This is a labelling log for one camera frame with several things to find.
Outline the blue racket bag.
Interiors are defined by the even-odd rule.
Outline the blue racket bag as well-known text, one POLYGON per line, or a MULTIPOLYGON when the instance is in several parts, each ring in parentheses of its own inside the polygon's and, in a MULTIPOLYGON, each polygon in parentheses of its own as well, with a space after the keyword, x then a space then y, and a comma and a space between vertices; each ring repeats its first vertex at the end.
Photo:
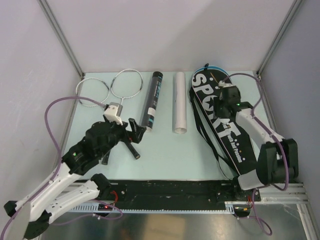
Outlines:
POLYGON ((208 66, 203 66, 201 68, 198 68, 194 73, 198 73, 198 72, 201 72, 204 70, 217 70, 217 71, 220 71, 220 72, 227 74, 227 72, 224 69, 222 69, 221 67, 213 66, 213 65, 208 65, 208 66))

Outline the black racket bag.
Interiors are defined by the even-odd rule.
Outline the black racket bag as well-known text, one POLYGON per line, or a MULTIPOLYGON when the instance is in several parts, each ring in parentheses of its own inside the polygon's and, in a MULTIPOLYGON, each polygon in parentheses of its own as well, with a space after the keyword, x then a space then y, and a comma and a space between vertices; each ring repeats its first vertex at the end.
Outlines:
POLYGON ((257 167, 251 138, 234 119, 221 119, 214 113, 214 101, 221 93, 218 83, 228 76, 213 69, 194 73, 189 100, 197 131, 211 148, 213 158, 224 161, 237 175, 244 175, 257 167))

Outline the white racket black grip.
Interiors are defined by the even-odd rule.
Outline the white racket black grip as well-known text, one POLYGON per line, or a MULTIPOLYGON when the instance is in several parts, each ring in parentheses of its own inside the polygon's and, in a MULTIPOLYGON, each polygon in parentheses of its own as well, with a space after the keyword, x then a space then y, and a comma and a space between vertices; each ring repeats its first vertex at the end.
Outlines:
POLYGON ((132 68, 127 68, 118 72, 111 81, 110 91, 115 98, 119 99, 122 106, 124 101, 137 96, 144 85, 142 74, 132 68))

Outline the black shuttlecock tube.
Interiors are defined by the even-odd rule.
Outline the black shuttlecock tube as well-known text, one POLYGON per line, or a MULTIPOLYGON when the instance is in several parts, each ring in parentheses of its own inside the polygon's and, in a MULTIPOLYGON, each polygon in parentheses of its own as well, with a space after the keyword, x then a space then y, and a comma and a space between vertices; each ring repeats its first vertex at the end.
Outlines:
POLYGON ((160 71, 155 71, 152 73, 146 98, 144 101, 142 115, 141 115, 141 126, 146 128, 147 132, 153 129, 155 122, 156 109, 160 97, 160 90, 162 87, 163 73, 160 71))

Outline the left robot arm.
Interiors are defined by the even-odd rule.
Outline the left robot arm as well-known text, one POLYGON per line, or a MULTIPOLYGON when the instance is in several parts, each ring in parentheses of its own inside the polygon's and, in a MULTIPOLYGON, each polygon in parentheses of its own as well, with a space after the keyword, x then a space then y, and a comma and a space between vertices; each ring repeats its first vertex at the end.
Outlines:
POLYGON ((66 194, 62 192, 98 165, 100 159, 119 142, 128 146, 132 143, 138 144, 145 132, 146 128, 138 125, 133 118, 123 124, 108 120, 94 123, 36 190, 22 200, 10 200, 4 205, 12 221, 15 221, 25 204, 30 205, 27 222, 23 223, 22 231, 16 239, 34 239, 46 231, 57 218, 77 205, 86 201, 107 199, 112 185, 102 173, 94 174, 75 190, 66 194))

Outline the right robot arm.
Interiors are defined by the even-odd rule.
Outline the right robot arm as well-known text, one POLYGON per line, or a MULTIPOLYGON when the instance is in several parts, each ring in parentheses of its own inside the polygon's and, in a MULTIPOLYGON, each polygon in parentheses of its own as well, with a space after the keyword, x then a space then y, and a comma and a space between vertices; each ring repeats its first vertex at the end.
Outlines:
POLYGON ((221 86, 214 102, 214 114, 219 119, 233 120, 260 147, 255 169, 238 176, 238 183, 231 187, 232 197, 238 201, 249 195, 249 190, 272 185, 286 191, 290 178, 298 173, 298 144, 266 126, 255 114, 255 105, 241 101, 237 86, 221 86))

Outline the white shuttlecock tube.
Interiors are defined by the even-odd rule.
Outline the white shuttlecock tube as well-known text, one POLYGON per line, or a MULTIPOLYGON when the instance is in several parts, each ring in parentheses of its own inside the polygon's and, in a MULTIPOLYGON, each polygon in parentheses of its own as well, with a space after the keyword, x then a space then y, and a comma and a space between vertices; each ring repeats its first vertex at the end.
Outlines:
POLYGON ((173 130, 176 134, 187 132, 186 76, 177 72, 173 78, 173 130))

